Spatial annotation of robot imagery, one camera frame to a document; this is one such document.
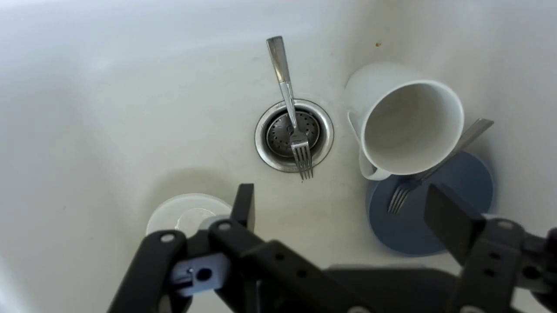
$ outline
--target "sink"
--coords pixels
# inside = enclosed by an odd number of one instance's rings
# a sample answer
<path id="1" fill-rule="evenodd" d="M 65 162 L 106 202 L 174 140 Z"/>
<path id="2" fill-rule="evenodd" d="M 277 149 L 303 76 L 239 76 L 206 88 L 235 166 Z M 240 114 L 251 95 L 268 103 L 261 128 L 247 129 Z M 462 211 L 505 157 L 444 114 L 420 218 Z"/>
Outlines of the sink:
<path id="1" fill-rule="evenodd" d="M 5 3 L 0 312 L 105 312 L 157 206 L 180 194 L 232 204 L 240 183 L 256 185 L 256 234 L 319 267 L 456 274 L 448 255 L 404 258 L 369 232 L 368 182 L 343 89 L 371 62 L 432 74 L 455 88 L 470 119 L 496 121 L 474 149 L 498 180 L 496 211 L 545 234 L 557 225 L 549 197 L 556 178 L 547 171 L 556 128 L 545 116 L 556 112 L 557 67 L 542 62 L 557 53 L 557 41 L 536 41 L 556 30 L 547 8 L 557 9 L 517 3 L 500 15 L 498 3 L 441 0 Z M 522 11 L 533 25 L 514 23 Z M 286 39 L 296 96 L 319 103 L 336 129 L 312 182 L 272 171 L 254 150 L 260 117 L 281 100 L 265 43 L 274 36 Z M 202 300 L 192 312 L 227 312 Z M 519 300 L 531 309 L 528 296 Z"/>

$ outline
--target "white sink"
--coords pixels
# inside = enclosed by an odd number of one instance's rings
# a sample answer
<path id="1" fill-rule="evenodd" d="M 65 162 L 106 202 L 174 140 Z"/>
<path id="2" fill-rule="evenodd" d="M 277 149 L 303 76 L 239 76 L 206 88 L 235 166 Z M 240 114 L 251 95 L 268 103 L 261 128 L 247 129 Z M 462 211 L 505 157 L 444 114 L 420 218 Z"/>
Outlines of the white sink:
<path id="1" fill-rule="evenodd" d="M 402 258 L 369 232 L 343 88 L 371 62 L 427 72 L 456 89 L 470 119 L 496 121 L 475 147 L 495 169 L 496 209 L 543 236 L 557 225 L 556 9 L 495 0 L 0 6 L 0 312 L 106 312 L 159 204 L 193 192 L 232 204 L 240 183 L 256 185 L 256 234 L 319 267 L 456 272 L 446 255 Z M 296 95 L 321 103 L 336 128 L 328 161 L 305 183 L 254 150 L 258 119 L 281 100 L 272 36 L 286 39 Z M 214 302 L 192 312 L 225 312 Z"/>

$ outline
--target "drain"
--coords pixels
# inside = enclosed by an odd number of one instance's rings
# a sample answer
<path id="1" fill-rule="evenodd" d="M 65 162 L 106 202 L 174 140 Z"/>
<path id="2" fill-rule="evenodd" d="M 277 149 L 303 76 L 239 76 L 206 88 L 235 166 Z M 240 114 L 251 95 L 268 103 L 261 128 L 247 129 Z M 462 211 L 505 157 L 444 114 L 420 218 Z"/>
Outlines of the drain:
<path id="1" fill-rule="evenodd" d="M 314 166 L 319 166 L 333 147 L 333 122 L 315 103 L 294 100 L 300 129 L 308 136 Z M 265 164 L 282 173 L 298 173 L 289 138 L 293 126 L 284 103 L 268 109 L 256 128 L 256 150 Z"/>

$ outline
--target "fork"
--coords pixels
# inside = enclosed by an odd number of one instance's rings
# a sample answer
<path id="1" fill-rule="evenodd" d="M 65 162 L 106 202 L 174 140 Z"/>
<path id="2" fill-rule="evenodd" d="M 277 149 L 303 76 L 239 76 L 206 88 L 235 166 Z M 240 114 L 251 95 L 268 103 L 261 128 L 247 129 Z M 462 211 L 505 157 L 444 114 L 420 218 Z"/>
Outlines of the fork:
<path id="1" fill-rule="evenodd" d="M 272 37 L 267 41 L 268 51 L 272 55 L 274 70 L 277 76 L 277 83 L 281 88 L 281 95 L 286 103 L 286 110 L 289 114 L 293 124 L 293 135 L 289 138 L 291 150 L 294 156 L 294 162 L 301 180 L 314 178 L 314 166 L 312 166 L 312 150 L 308 136 L 300 129 L 296 109 L 294 109 L 294 93 L 291 84 L 289 63 L 286 60 L 286 48 L 282 37 Z"/>
<path id="2" fill-rule="evenodd" d="M 446 166 L 448 162 L 451 162 L 455 159 L 456 154 L 463 152 L 472 142 L 475 142 L 481 135 L 484 135 L 495 122 L 488 121 L 488 119 L 481 119 L 475 121 L 458 140 L 455 150 L 441 162 L 437 164 L 434 169 L 428 169 L 415 178 L 411 178 L 409 182 L 404 182 L 397 187 L 397 190 L 394 192 L 390 204 L 388 204 L 388 213 L 390 215 L 401 215 L 406 201 L 409 199 L 411 192 L 415 192 L 422 183 L 425 183 L 427 180 L 430 180 L 439 169 L 442 169 L 442 166 Z"/>

